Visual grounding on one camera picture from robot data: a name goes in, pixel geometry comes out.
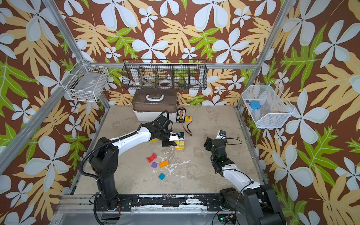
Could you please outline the lime cube block front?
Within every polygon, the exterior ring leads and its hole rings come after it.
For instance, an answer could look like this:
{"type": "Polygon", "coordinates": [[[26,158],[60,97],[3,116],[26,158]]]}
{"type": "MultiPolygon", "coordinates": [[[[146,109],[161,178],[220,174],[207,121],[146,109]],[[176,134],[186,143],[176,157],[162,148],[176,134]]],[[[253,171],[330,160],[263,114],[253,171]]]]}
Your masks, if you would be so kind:
{"type": "Polygon", "coordinates": [[[179,147],[184,147],[184,144],[185,144],[184,140],[177,140],[177,141],[175,141],[175,143],[179,147]]]}

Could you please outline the orange rectangular wood block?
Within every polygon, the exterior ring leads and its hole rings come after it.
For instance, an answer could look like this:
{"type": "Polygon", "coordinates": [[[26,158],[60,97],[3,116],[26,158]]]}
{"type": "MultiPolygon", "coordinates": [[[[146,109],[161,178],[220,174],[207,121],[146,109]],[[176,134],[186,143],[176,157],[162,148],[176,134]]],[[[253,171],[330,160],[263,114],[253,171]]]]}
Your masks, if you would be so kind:
{"type": "Polygon", "coordinates": [[[168,165],[169,165],[169,161],[168,161],[168,160],[159,163],[160,168],[166,167],[166,166],[168,166],[168,165]]]}

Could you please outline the red arch wood block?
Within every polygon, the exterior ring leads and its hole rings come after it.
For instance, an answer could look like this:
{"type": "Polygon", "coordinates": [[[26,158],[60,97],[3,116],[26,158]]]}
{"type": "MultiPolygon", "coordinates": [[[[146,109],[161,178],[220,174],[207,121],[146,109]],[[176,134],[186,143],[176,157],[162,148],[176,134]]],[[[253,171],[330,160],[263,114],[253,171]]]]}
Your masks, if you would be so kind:
{"type": "Polygon", "coordinates": [[[149,163],[151,163],[152,161],[154,161],[157,158],[157,155],[155,153],[153,153],[150,157],[147,157],[147,161],[149,163]]]}

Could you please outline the teal cube wood block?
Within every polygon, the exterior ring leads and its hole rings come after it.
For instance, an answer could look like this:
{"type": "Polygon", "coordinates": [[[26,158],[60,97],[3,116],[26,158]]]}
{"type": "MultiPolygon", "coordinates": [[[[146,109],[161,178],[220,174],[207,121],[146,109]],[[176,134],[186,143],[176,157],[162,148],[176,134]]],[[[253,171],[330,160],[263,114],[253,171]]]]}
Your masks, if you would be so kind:
{"type": "Polygon", "coordinates": [[[158,176],[158,178],[159,178],[160,180],[163,180],[165,177],[166,177],[166,176],[165,176],[163,173],[161,173],[161,174],[158,176]]]}

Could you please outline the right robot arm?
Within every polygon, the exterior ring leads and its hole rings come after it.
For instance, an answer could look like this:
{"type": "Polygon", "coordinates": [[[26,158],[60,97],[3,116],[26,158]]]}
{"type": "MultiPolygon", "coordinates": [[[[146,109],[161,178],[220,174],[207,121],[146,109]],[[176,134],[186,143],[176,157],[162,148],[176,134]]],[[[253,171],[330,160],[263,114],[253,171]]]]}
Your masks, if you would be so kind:
{"type": "Polygon", "coordinates": [[[274,189],[260,184],[242,172],[227,157],[227,139],[207,138],[204,147],[211,153],[210,160],[215,173],[230,181],[235,188],[220,191],[220,204],[246,217],[249,225],[285,225],[286,219],[274,189]]]}

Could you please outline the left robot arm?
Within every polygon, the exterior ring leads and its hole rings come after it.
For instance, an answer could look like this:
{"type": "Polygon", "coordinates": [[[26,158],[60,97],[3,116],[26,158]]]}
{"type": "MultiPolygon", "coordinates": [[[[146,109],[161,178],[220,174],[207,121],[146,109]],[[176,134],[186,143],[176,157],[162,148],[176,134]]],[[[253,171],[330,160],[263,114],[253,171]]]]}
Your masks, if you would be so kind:
{"type": "Polygon", "coordinates": [[[175,142],[183,141],[185,136],[183,132],[173,132],[169,127],[172,124],[169,112],[163,111],[155,120],[140,124],[135,131],[126,135],[112,139],[100,138],[94,149],[83,158],[79,173],[95,179],[98,188],[95,198],[100,199],[107,210],[114,211],[120,207],[114,178],[119,156],[153,139],[160,140],[163,147],[175,146],[175,142]]]}

